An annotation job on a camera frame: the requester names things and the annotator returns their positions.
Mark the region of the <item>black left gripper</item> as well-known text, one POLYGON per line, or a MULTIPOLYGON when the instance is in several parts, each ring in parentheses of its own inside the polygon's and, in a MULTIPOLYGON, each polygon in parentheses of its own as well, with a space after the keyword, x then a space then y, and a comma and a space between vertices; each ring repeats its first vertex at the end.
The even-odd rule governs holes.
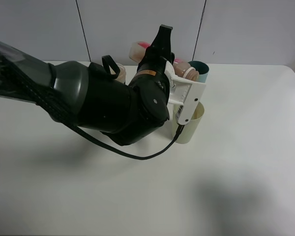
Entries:
POLYGON ((173 28, 160 25, 158 33, 149 47, 132 46, 129 58, 138 63, 137 72, 130 87, 138 87, 145 80, 152 80, 169 98, 170 82, 165 75, 166 62, 173 64, 175 54, 171 50, 171 33, 173 28))

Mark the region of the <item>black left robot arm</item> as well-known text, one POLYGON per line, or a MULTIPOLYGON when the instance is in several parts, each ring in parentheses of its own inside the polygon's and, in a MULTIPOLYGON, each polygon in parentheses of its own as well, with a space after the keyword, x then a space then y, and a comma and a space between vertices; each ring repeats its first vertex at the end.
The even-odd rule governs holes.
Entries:
POLYGON ((36 102, 31 87, 78 127, 94 129, 120 146, 133 144, 169 119, 172 27, 161 25, 129 84, 109 55, 100 64, 43 62, 0 42, 0 96, 36 102))

